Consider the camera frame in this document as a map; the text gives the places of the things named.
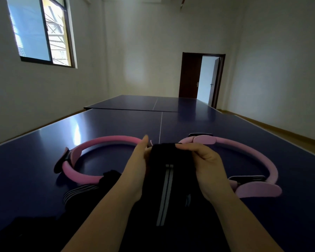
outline doorway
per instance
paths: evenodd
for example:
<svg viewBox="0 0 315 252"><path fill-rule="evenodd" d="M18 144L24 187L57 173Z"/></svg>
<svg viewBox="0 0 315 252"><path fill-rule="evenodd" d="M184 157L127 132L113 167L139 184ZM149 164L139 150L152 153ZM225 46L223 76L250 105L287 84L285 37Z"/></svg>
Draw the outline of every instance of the doorway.
<svg viewBox="0 0 315 252"><path fill-rule="evenodd" d="M197 98L216 108L225 54L182 55L179 97Z"/></svg>

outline light pink pilates ring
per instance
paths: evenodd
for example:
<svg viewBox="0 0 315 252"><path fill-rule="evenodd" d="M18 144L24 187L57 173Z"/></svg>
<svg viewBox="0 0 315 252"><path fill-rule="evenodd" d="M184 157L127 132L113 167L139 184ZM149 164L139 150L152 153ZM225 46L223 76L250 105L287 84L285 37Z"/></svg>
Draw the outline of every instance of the light pink pilates ring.
<svg viewBox="0 0 315 252"><path fill-rule="evenodd" d="M82 185L98 184L99 180L103 176L91 176L91 175L82 174L82 173L79 173L78 171L75 171L74 167L84 149L103 143L103 142L111 142L111 141L122 141L122 142L138 144L139 142L141 142L141 139L131 137L131 136L121 136L121 135L105 136L105 137L89 140L85 143L78 145L72 150L65 148L65 152L63 156L58 160L58 162L56 163L54 167L54 172L60 173L63 171L64 174L69 179Z"/></svg>
<svg viewBox="0 0 315 252"><path fill-rule="evenodd" d="M191 143L198 142L201 144L225 144L232 146L233 148L241 149L242 151L252 155L258 161L266 166L269 170L269 177L266 180L261 180L261 177L264 176L232 176L229 178L230 185L232 189L235 191L236 195L239 198L245 197L277 197L281 195L282 189L276 185L275 183L278 180L278 170L273 164L271 160L269 160L266 156L261 154L259 151L256 151L249 146L241 144L239 142L223 139L219 137L215 137L212 135L198 135L198 136L190 136L181 140L179 143Z"/></svg>

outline folded black clothes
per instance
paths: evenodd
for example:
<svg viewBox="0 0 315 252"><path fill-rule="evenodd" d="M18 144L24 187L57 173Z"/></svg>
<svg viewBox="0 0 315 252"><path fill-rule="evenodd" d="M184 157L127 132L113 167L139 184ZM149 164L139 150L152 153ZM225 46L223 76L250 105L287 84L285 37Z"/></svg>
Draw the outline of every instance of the folded black clothes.
<svg viewBox="0 0 315 252"><path fill-rule="evenodd" d="M94 207L118 181L104 173L63 197L59 219L16 218L0 231L0 251L61 251ZM203 197L191 152L155 145L141 199L131 210L119 251L230 251L213 206Z"/></svg>

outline table surface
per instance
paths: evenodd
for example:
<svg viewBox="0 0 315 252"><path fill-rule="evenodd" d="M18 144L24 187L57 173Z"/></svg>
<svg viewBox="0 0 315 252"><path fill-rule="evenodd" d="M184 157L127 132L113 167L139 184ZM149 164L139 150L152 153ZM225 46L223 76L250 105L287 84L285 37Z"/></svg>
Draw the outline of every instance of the table surface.
<svg viewBox="0 0 315 252"><path fill-rule="evenodd" d="M53 166L66 146L107 135L142 138L148 134L153 144L178 142L189 133L201 132L246 144L273 161L283 194L243 202L285 252L315 251L314 155L196 99L118 96L95 105L0 145L0 230L18 216L64 212L63 194L77 184L55 174ZM89 148L76 165L92 175L111 169L121 172L133 148L118 144ZM222 157L228 176L268 175L266 168L244 154L217 145L211 148Z"/></svg>

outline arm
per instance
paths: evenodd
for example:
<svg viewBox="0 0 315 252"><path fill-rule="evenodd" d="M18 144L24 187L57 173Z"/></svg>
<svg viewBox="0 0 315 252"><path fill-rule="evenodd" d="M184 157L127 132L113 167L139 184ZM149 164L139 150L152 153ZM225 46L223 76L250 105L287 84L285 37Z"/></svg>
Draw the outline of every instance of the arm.
<svg viewBox="0 0 315 252"><path fill-rule="evenodd" d="M148 136L139 143L117 183L94 208L62 252L115 252L126 229L130 211L141 198L146 172Z"/></svg>
<svg viewBox="0 0 315 252"><path fill-rule="evenodd" d="M217 212L231 252L283 251L234 194L216 152L199 143L176 144L176 147L193 151L199 187Z"/></svg>

